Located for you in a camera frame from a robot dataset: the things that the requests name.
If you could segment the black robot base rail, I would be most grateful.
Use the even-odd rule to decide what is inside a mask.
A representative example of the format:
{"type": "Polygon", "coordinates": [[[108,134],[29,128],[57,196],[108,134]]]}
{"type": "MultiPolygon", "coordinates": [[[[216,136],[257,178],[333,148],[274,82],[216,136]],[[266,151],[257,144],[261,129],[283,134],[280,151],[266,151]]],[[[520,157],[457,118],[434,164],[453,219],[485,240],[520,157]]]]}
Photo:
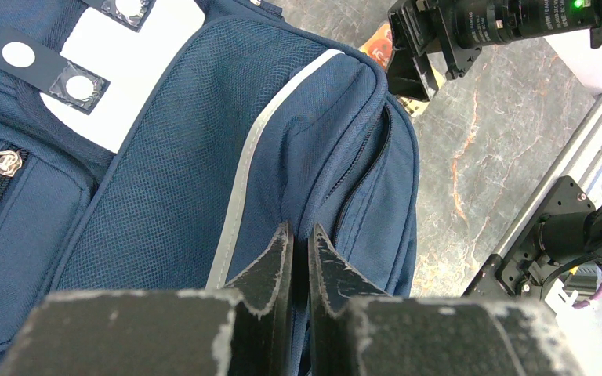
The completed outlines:
{"type": "Polygon", "coordinates": [[[602,295],[602,94],[465,293],[559,314],[602,295]]]}

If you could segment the navy blue student backpack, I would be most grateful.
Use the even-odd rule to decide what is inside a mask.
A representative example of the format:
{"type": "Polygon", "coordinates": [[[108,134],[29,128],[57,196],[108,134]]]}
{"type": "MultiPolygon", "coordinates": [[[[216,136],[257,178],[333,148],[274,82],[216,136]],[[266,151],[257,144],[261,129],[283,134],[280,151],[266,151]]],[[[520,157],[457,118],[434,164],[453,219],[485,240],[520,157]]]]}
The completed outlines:
{"type": "Polygon", "coordinates": [[[0,1],[0,366],[49,295],[220,289],[285,223],[307,374],[314,226],[406,298],[418,181],[380,65],[274,5],[0,1]]]}

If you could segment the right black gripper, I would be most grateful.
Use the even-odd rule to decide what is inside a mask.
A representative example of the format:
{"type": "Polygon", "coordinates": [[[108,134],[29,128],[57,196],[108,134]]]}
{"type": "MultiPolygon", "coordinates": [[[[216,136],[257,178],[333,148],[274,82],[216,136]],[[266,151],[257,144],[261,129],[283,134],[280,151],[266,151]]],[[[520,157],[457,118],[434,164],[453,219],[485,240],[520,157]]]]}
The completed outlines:
{"type": "Polygon", "coordinates": [[[386,69],[391,94],[429,102],[439,91],[428,55],[440,52],[451,79],[463,77],[481,54],[459,44],[457,1],[397,1],[388,11],[393,53],[386,69]]]}

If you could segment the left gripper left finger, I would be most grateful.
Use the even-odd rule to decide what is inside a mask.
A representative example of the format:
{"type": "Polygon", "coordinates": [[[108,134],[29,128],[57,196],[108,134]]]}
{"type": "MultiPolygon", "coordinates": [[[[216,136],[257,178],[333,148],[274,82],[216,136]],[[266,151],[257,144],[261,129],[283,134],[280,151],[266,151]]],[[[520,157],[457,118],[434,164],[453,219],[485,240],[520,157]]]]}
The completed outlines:
{"type": "Polygon", "coordinates": [[[0,375],[285,375],[293,243],[281,224],[220,289],[53,293],[26,320],[0,375]]]}

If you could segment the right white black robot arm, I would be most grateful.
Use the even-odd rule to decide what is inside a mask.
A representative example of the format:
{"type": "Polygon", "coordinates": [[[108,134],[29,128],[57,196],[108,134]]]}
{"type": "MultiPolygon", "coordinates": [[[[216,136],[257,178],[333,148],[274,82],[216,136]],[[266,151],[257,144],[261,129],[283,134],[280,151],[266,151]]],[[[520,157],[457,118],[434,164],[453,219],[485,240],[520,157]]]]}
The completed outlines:
{"type": "Polygon", "coordinates": [[[388,12],[392,54],[386,76],[395,96],[429,102],[439,89],[429,55],[441,53],[450,80],[464,77],[481,50],[588,30],[602,46],[602,0],[398,1],[388,12]]]}

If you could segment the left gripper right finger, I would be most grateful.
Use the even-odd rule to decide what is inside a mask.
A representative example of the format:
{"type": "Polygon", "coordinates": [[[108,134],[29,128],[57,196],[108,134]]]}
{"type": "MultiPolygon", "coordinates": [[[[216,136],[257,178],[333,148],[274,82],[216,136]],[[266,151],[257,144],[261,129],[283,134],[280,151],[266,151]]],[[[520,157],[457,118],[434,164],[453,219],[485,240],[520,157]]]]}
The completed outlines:
{"type": "Polygon", "coordinates": [[[315,375],[580,375],[548,307],[527,299],[402,298],[315,225],[308,242],[315,375]]]}

